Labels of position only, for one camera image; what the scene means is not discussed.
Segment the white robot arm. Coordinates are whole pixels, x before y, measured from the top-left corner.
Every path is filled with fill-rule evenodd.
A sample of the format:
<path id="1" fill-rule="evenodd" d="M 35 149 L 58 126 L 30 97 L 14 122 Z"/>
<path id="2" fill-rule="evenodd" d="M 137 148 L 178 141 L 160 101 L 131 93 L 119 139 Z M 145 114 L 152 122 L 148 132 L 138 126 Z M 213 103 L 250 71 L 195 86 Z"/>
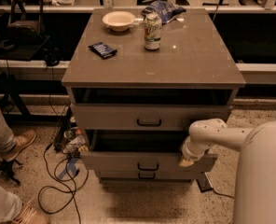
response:
<path id="1" fill-rule="evenodd" d="M 276 121 L 255 128 L 229 128 L 221 119 L 195 121 L 179 164 L 193 165 L 214 145 L 240 153 L 233 224 L 276 224 Z"/>

